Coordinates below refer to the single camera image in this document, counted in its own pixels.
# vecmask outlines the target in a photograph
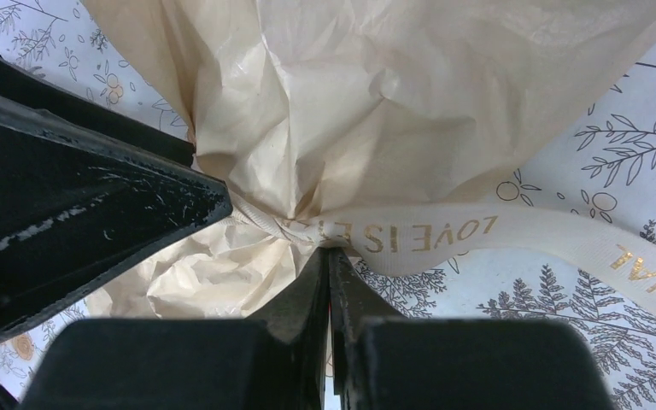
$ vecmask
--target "paper bag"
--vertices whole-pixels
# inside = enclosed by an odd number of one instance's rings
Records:
[[[84,4],[184,118],[199,167],[236,209],[105,286],[93,313],[246,315],[320,245],[390,275],[519,244],[611,276],[631,264],[610,267],[620,250],[604,239],[647,251],[625,232],[579,243],[526,230],[598,229],[591,220],[471,203],[656,42],[656,0]]]

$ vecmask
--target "leaf drawing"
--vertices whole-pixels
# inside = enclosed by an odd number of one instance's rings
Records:
[[[552,268],[543,265],[539,295],[519,278],[513,283],[513,296],[501,291],[477,309],[495,319],[553,319],[569,324],[589,345],[603,374],[612,375],[611,380],[623,377],[612,386],[618,408],[630,410],[655,403],[656,318],[582,270],[577,271],[572,294],[562,290]]]
[[[604,127],[585,126],[584,130],[577,132],[575,137],[582,137],[577,151],[586,149],[595,141],[603,141],[606,147],[602,150],[610,155],[608,157],[593,156],[593,163],[582,167],[589,171],[590,179],[606,174],[605,188],[612,185],[622,172],[623,180],[630,186],[645,170],[656,169],[656,120],[652,131],[642,129],[621,114],[610,114],[611,120],[605,122]]]
[[[429,308],[436,307],[432,296],[446,290],[442,269],[420,275],[392,278],[374,273],[364,261],[356,267],[359,276],[396,310],[409,318],[429,318]]]

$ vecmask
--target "brown paper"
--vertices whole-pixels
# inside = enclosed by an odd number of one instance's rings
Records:
[[[656,0],[84,3],[200,168],[278,226],[242,212],[173,245],[100,290],[97,314],[250,313],[315,246],[285,226],[476,201],[656,42]]]

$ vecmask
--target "floral pattern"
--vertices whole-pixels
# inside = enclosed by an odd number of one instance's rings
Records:
[[[112,47],[80,2],[0,0],[0,55],[96,104],[185,138],[182,119]],[[604,220],[656,244],[656,46],[485,200]],[[656,409],[656,318],[588,272],[522,249],[472,251],[410,278],[358,268],[407,316],[566,322],[587,343],[618,408]],[[85,304],[77,303],[0,344],[0,383],[22,397],[59,332],[86,315]],[[330,376],[330,350],[326,357]],[[340,408],[330,379],[325,399],[326,408]]]

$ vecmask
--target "table surface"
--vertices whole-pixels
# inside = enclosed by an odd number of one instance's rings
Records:
[[[94,103],[185,137],[185,123],[78,1],[0,0],[0,54]],[[603,167],[610,162],[613,169]],[[656,244],[656,45],[485,201],[573,212]],[[656,410],[656,318],[574,266],[546,254],[493,249],[458,256],[418,279],[358,267],[407,316],[563,320],[587,342],[618,407]],[[78,302],[0,344],[0,383],[22,397],[49,343],[88,315]],[[332,375],[330,356],[326,371]],[[330,379],[326,385],[326,408],[340,408]]]

